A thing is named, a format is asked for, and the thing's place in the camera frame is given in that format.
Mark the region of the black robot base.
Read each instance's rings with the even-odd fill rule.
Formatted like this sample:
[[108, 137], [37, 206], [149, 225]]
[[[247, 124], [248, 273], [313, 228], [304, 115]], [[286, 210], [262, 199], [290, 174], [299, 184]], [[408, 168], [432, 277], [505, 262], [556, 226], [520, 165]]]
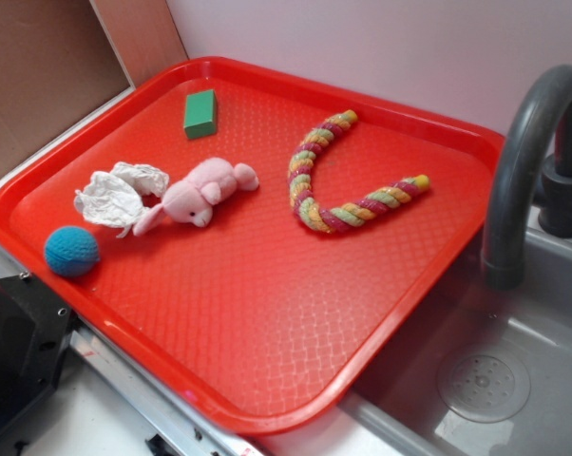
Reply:
[[0, 278], [0, 440], [56, 391], [75, 318], [40, 279]]

